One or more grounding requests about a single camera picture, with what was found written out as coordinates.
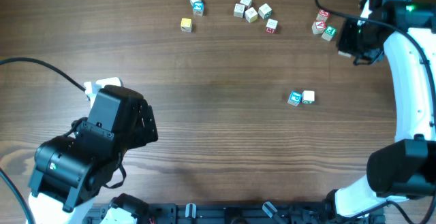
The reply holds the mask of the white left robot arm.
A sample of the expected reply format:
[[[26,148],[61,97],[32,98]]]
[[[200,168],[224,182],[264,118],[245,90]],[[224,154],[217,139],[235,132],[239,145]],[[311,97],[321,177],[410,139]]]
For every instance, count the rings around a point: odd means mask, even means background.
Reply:
[[[80,223],[100,189],[109,186],[125,153],[158,139],[153,109],[140,93],[107,85],[87,117],[35,152],[29,188],[33,223]]]

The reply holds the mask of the blue framed wooden block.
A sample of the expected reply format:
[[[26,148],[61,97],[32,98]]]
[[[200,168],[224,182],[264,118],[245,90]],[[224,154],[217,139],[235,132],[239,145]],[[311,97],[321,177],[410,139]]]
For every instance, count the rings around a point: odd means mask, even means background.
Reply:
[[[245,5],[236,3],[234,6],[234,17],[243,18],[245,14]]]

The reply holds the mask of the yellow top wooden block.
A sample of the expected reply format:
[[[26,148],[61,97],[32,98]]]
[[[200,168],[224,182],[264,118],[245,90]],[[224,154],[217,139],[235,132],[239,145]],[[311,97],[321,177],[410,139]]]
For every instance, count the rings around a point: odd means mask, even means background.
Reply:
[[[191,32],[192,27],[193,27],[192,19],[190,19],[190,18],[182,18],[181,19],[181,31]]]

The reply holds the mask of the green sided white block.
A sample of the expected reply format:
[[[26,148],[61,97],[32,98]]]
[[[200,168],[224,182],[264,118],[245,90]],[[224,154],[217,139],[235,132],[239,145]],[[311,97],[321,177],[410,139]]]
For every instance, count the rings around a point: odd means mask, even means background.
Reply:
[[[302,92],[302,103],[303,104],[312,104],[315,101],[315,92],[314,91],[303,91]]]

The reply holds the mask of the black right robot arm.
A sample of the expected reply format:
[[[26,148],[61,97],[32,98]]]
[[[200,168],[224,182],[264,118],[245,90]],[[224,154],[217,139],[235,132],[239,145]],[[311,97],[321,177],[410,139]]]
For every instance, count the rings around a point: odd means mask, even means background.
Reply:
[[[354,65],[389,62],[396,102],[394,143],[371,154],[367,172],[326,198],[327,221],[373,221],[389,204],[435,196],[435,6],[362,0],[337,42]]]

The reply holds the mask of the blue D wooden block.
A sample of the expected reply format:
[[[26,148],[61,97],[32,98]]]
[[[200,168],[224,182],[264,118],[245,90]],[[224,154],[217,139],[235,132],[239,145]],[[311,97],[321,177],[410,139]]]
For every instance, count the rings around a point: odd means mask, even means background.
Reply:
[[[290,93],[290,96],[289,96],[289,99],[288,99],[287,102],[290,105],[298,106],[300,104],[300,102],[301,102],[301,99],[302,99],[302,94],[301,93],[298,93],[296,91],[292,91]]]

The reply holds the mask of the blue N wooden block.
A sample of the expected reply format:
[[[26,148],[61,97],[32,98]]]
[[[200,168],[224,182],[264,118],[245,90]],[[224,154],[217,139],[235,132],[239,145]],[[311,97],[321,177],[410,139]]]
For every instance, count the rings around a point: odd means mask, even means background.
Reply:
[[[204,15],[204,4],[203,2],[195,2],[192,5],[193,15],[194,16],[203,16]]]

